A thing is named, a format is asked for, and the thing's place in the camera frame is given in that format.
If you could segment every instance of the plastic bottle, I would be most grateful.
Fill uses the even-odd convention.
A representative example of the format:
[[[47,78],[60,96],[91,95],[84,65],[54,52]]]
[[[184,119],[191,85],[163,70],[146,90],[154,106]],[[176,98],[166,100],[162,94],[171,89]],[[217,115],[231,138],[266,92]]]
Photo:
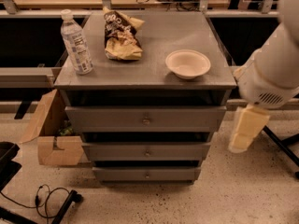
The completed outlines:
[[[83,29],[73,19],[71,10],[65,9],[61,15],[61,34],[73,67],[77,74],[87,74],[93,70],[93,64]]]

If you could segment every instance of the white bowl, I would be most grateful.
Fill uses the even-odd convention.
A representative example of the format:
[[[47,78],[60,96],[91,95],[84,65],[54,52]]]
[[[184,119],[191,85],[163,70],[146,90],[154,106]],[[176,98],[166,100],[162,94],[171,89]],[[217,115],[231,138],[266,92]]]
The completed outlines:
[[[184,79],[199,77],[211,67],[207,56],[191,49],[176,50],[166,57],[165,62],[169,70]]]

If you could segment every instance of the drawer front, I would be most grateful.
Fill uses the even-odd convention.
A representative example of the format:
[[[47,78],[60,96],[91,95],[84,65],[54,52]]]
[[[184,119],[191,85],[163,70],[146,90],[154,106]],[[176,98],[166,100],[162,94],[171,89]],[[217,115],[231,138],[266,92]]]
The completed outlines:
[[[90,161],[203,161],[209,143],[83,143]]]
[[[109,181],[195,181],[200,174],[196,168],[93,168],[101,182]]]
[[[214,132],[221,125],[225,106],[190,108],[104,108],[66,109],[76,132]]]

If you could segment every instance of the chair leg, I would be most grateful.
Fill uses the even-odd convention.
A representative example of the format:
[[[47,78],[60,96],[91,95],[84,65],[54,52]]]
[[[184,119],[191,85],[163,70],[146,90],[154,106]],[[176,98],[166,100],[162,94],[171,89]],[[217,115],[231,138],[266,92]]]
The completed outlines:
[[[288,145],[292,145],[299,141],[299,134],[289,137],[284,140],[280,140],[267,126],[263,127],[263,131],[276,143],[282,151],[289,156],[289,158],[299,167],[299,158],[288,148]],[[295,176],[299,179],[299,172],[295,173]]]
[[[52,221],[52,224],[59,224],[64,218],[64,214],[66,213],[68,207],[72,202],[79,203],[82,200],[82,196],[78,194],[75,190],[71,190],[68,197],[64,201],[63,206],[60,208],[56,218]]]

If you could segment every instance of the snack bag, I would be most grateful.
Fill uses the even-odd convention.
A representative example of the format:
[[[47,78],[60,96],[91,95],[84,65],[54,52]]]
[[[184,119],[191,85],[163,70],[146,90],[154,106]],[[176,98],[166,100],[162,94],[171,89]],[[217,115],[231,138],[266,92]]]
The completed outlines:
[[[139,60],[142,48],[135,38],[144,21],[103,7],[105,24],[105,54],[113,60]]]

